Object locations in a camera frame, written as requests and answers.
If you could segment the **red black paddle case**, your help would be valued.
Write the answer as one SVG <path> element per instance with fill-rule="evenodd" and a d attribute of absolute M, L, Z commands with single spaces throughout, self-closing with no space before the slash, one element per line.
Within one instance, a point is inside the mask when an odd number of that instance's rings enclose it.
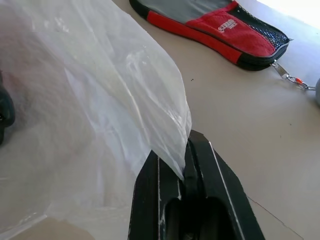
<path fill-rule="evenodd" d="M 247 71 L 270 67 L 290 42 L 237 0 L 129 0 L 129 4 L 150 24 L 201 43 Z"/>

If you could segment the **black rounded object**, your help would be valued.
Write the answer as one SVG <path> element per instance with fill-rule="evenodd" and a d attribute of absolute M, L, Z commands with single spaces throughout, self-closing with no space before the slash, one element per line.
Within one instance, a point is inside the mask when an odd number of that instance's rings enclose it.
<path fill-rule="evenodd" d="M 4 141 L 5 129 L 12 126 L 16 119 L 13 100 L 3 84 L 3 75 L 0 70 L 0 145 Z"/>

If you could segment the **translucent white plastic bag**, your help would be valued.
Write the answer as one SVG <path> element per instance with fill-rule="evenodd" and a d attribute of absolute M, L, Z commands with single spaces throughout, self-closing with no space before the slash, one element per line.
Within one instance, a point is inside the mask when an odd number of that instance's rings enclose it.
<path fill-rule="evenodd" d="M 0 0 L 0 240 L 127 240 L 151 151 L 179 179 L 181 73 L 113 0 Z"/>

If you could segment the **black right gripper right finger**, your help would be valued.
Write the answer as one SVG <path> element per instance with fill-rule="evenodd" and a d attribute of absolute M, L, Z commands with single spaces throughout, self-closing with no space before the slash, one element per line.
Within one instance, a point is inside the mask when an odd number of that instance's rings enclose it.
<path fill-rule="evenodd" d="M 237 175 L 192 130 L 184 168 L 184 229 L 192 240 L 266 240 Z"/>

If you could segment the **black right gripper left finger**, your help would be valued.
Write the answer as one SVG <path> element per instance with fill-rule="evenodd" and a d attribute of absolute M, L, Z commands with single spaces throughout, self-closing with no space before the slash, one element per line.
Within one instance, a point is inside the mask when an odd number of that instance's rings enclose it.
<path fill-rule="evenodd" d="M 154 151 L 133 190 L 128 240 L 183 240 L 186 183 Z"/>

